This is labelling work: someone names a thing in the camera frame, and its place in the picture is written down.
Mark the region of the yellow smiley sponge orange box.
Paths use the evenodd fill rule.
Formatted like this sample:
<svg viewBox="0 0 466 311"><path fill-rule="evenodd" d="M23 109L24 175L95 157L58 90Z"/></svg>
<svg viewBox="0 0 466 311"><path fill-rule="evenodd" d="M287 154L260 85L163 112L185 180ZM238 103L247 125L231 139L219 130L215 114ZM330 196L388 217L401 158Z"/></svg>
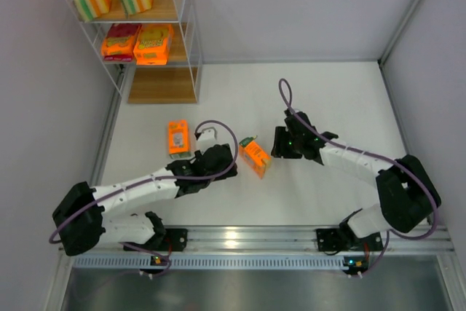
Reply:
<svg viewBox="0 0 466 311"><path fill-rule="evenodd" d="M141 26L133 49L139 66L164 66L174 37L171 24L147 23Z"/></svg>

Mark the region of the pink sponge orange box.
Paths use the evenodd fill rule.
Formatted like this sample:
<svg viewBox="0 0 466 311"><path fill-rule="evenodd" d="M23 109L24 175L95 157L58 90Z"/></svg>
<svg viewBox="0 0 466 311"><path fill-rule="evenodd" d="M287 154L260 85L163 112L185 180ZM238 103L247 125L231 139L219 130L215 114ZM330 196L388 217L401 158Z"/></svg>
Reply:
<svg viewBox="0 0 466 311"><path fill-rule="evenodd" d="M106 62L131 62L140 23L114 23L108 30L100 47L102 59Z"/></svg>

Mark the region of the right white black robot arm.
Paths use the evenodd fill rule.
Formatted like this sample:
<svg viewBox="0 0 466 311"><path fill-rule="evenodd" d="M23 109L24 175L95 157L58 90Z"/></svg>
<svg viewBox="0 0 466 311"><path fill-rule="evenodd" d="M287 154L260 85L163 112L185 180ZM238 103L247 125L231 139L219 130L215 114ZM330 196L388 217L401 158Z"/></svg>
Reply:
<svg viewBox="0 0 466 311"><path fill-rule="evenodd" d="M392 160L337 146L338 136L314 133L307 115L290 109L285 124L275 128L272 156L301 159L338 169L375 188L378 202L349 214L337 236L350 249L372 234L395 230L409 233L441 205L441 197L418 158L407 154Z"/></svg>

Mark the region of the orange box with barcode label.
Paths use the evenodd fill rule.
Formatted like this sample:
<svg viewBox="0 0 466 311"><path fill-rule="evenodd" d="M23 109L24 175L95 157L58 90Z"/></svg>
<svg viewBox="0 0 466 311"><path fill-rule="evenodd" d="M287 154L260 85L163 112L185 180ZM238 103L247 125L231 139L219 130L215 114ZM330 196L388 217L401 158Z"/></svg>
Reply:
<svg viewBox="0 0 466 311"><path fill-rule="evenodd" d="M272 158L256 142L255 136L246 137L239 142L239 153L259 178L264 177L272 164Z"/></svg>

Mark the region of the slim orange sponge box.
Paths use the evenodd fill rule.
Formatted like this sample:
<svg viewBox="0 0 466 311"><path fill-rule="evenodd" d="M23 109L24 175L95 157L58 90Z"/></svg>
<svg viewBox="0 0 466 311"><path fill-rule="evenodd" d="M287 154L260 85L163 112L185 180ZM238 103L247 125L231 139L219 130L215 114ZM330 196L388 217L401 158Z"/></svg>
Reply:
<svg viewBox="0 0 466 311"><path fill-rule="evenodd" d="M185 119L170 121L167 126L168 154L177 160L191 155L189 125Z"/></svg>

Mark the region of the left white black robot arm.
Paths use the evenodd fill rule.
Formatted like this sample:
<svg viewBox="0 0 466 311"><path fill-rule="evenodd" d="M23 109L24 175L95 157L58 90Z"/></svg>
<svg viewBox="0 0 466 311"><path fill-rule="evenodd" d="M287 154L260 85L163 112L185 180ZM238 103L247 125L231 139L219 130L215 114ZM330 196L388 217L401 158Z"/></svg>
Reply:
<svg viewBox="0 0 466 311"><path fill-rule="evenodd" d="M67 256L114 243L129 251L164 248L169 237L162 219L153 210L139 209L196 194L214 181L236 176L237 155L227 143L216 144L196 151L191 160L173 161L135 180L95 187L77 183L52 214L56 231L50 242L62 245Z"/></svg>

